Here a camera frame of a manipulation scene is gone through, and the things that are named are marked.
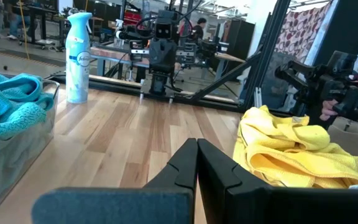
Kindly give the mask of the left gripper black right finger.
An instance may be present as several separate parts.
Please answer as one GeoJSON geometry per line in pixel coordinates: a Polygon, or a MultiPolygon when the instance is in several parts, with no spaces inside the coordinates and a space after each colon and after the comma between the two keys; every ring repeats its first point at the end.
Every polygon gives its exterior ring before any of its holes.
{"type": "Polygon", "coordinates": [[[358,190],[273,187],[205,139],[198,178],[208,223],[358,223],[358,190]]]}

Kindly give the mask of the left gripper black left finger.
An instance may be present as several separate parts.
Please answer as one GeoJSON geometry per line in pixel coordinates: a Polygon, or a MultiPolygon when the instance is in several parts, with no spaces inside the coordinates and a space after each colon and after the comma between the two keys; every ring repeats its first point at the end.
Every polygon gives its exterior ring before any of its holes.
{"type": "Polygon", "coordinates": [[[189,138],[141,188],[61,187],[41,195],[33,223],[193,223],[198,144],[189,138]]]}

